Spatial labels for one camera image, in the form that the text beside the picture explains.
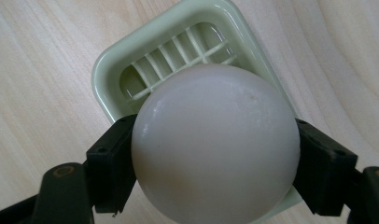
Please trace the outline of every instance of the round white object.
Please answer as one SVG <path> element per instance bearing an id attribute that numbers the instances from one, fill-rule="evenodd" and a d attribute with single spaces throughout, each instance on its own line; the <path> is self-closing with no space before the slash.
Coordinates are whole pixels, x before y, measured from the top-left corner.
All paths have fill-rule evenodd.
<path id="1" fill-rule="evenodd" d="M 228 65 L 182 70 L 143 104 L 133 167 L 151 203 L 179 223 L 248 223 L 294 180 L 300 137 L 290 108 L 262 78 Z"/>

